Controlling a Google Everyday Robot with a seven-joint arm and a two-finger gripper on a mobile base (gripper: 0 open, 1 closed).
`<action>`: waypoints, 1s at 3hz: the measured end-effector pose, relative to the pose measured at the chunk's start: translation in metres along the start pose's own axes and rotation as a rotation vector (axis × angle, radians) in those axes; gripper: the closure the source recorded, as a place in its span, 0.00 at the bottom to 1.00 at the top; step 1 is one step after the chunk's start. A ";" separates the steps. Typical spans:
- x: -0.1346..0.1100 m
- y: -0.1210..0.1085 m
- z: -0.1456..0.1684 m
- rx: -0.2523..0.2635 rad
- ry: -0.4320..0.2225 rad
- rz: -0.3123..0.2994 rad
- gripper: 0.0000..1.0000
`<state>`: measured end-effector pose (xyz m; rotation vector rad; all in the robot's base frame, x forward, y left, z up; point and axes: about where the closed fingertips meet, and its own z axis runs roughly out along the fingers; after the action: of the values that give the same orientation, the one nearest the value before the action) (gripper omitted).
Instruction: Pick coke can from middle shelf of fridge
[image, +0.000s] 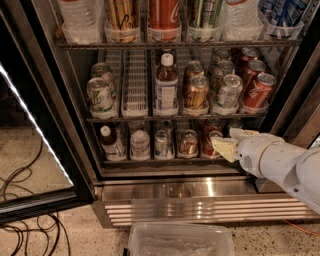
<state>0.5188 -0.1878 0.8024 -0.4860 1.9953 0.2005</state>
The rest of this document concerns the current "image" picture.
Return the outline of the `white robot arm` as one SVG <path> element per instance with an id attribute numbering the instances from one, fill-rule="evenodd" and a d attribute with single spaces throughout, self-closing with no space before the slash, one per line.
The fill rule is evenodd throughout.
<path id="1" fill-rule="evenodd" d="M 283 138 L 231 128 L 230 138 L 210 135 L 212 147 L 228 162 L 257 178 L 270 180 L 320 213 L 320 148 L 305 149 Z"/>

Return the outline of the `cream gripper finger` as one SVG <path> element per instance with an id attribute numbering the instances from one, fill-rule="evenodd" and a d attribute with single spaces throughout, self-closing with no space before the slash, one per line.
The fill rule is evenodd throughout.
<path id="1" fill-rule="evenodd" d="M 212 137 L 211 143 L 213 149 L 227 161 L 233 163 L 237 160 L 238 141 L 236 139 Z"/>
<path id="2" fill-rule="evenodd" d="M 233 139 L 242 140 L 245 137 L 257 135 L 258 131 L 255 130 L 244 130 L 240 128 L 230 128 L 229 135 Z"/>

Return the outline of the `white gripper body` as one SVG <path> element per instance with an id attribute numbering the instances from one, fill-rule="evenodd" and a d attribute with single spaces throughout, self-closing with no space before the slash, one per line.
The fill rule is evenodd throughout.
<path id="1" fill-rule="evenodd" d="M 256 177 L 262 177 L 260 160 L 266 149 L 276 142 L 283 142 L 283 139 L 267 133 L 243 138 L 238 145 L 239 163 L 242 169 Z"/>

